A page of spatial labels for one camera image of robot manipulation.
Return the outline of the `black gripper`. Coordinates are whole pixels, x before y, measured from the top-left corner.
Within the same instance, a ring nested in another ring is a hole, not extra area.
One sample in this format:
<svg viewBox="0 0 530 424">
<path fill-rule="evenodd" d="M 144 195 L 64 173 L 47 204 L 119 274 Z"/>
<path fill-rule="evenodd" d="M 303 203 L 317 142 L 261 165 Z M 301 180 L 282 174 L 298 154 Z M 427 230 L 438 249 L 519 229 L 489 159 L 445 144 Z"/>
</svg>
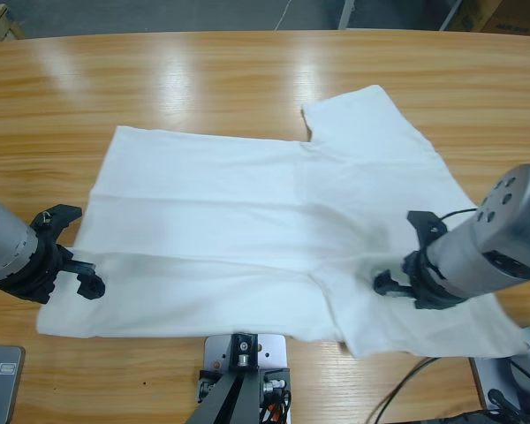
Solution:
<svg viewBox="0 0 530 424">
<path fill-rule="evenodd" d="M 434 266 L 429 262 L 426 250 L 407 255 L 402 264 L 410 286 L 400 285 L 388 269 L 375 276 L 374 287 L 382 296 L 414 298 L 417 309 L 446 309 L 466 301 L 466 298 L 448 293 L 433 277 Z"/>
<path fill-rule="evenodd" d="M 103 280 L 95 274 L 95 265 L 72 260 L 73 253 L 65 247 L 47 240 L 39 240 L 36 251 L 21 270 L 0 280 L 0 290 L 19 299 L 47 304 L 55 289 L 57 274 L 64 269 L 77 274 L 77 293 L 85 299 L 99 299 L 105 294 Z"/>
</svg>

